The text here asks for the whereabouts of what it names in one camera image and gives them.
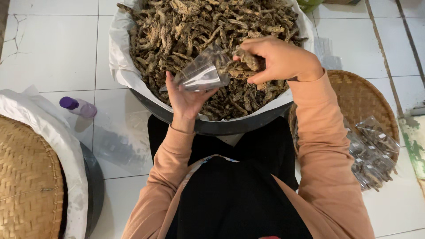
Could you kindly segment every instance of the dried snack pieces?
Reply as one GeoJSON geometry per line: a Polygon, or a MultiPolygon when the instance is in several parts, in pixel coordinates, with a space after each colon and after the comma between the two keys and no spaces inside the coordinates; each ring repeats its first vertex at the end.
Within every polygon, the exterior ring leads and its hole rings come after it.
{"type": "Polygon", "coordinates": [[[349,153],[354,157],[351,171],[356,176],[362,190],[370,188],[379,191],[383,182],[392,181],[390,173],[395,163],[372,143],[364,143],[353,132],[347,120],[344,119],[344,127],[348,131],[347,138],[350,140],[349,153]]]}
{"type": "Polygon", "coordinates": [[[381,124],[374,116],[357,123],[356,128],[389,158],[397,158],[400,145],[383,130],[381,124]]]}
{"type": "MultiPolygon", "coordinates": [[[[247,38],[273,35],[296,46],[305,40],[295,23],[298,15],[280,1],[144,0],[140,5],[142,10],[118,4],[136,23],[130,30],[130,55],[144,83],[166,104],[168,94],[158,91],[165,72],[181,71],[212,42],[231,58],[247,38]]],[[[201,114],[210,120],[251,114],[288,89],[284,80],[248,84],[246,78],[264,69],[265,62],[248,54],[243,58],[228,65],[229,85],[204,104],[201,114]]]]}

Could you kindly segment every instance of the peach long-sleeve shirt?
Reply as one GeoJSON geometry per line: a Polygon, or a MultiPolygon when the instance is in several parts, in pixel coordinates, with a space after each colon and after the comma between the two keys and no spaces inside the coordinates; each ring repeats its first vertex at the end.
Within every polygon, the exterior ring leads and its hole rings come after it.
{"type": "MultiPolygon", "coordinates": [[[[354,159],[348,152],[347,131],[327,73],[316,81],[288,83],[298,105],[299,194],[274,179],[314,239],[374,238],[360,185],[351,172],[354,159]]],[[[168,128],[123,239],[165,238],[196,165],[187,166],[194,136],[168,128]]]]}

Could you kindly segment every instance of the person's left hand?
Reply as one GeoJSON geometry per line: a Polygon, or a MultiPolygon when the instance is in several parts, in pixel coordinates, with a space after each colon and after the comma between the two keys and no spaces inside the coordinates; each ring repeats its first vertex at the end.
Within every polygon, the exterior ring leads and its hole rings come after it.
{"type": "MultiPolygon", "coordinates": [[[[176,88],[173,83],[173,78],[171,72],[167,71],[165,84],[167,85],[168,96],[174,111],[172,126],[175,128],[174,126],[177,127],[182,121],[193,121],[194,124],[196,116],[201,111],[202,105],[208,98],[217,92],[218,88],[200,92],[185,91],[182,86],[180,86],[179,89],[176,88]]],[[[187,130],[190,131],[190,129],[176,129],[183,132],[187,130]]]]}

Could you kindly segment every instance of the purple plastic bottle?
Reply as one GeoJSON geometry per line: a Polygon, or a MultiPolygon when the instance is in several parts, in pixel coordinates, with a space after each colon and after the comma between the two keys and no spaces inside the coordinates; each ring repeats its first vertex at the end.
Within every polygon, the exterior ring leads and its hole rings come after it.
{"type": "Polygon", "coordinates": [[[60,99],[59,104],[63,108],[68,109],[69,112],[80,115],[84,118],[92,118],[97,113],[96,106],[82,99],[74,99],[65,96],[60,99]]]}

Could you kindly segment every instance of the bamboo basket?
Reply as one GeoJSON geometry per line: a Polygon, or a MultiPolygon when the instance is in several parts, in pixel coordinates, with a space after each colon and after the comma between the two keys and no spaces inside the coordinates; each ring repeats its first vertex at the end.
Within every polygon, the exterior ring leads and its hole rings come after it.
{"type": "MultiPolygon", "coordinates": [[[[337,94],[341,113],[348,120],[353,130],[359,134],[355,127],[356,123],[373,115],[388,135],[400,142],[394,113],[385,97],[375,86],[366,79],[348,71],[330,70],[328,76],[332,88],[337,94]]],[[[293,104],[290,108],[288,122],[294,139],[295,154],[298,155],[296,108],[296,104],[293,104]]],[[[395,156],[392,160],[397,162],[397,157],[395,156]]]]}
{"type": "Polygon", "coordinates": [[[58,238],[64,197],[59,159],[31,127],[1,115],[0,169],[0,238],[58,238]]]}

